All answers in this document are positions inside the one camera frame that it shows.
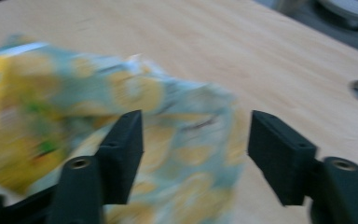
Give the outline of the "teal lemon print bag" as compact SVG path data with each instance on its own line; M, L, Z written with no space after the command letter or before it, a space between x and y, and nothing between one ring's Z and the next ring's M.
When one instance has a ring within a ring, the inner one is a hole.
M47 101L67 149L22 195L53 186L65 161L94 154L120 116L141 110L144 155L129 202L107 206L107 224L229 224L247 136L230 92L170 77L137 57L74 52L23 35L0 47L0 56L31 53L48 57L60 81Z

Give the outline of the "yellow green packet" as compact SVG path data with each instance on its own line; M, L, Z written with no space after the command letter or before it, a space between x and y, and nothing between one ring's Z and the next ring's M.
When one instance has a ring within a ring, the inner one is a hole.
M47 98L60 88L41 54L0 56L0 185L25 193L66 156L61 118Z

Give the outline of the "grey round object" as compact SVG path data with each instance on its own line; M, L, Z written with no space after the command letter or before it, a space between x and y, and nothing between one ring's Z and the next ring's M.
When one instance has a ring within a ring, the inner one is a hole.
M316 0L317 3L346 21L354 22L350 29L358 32L358 0Z

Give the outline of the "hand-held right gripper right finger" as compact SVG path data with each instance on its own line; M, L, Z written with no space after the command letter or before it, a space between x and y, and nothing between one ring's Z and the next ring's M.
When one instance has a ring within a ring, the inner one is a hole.
M312 142L278 117L254 110L247 150L283 206L303 204L317 152Z

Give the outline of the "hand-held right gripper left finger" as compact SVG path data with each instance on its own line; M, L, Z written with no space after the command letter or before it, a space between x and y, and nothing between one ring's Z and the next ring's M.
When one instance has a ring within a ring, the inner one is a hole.
M126 204L144 153L141 110L122 115L95 154L103 181L104 204Z

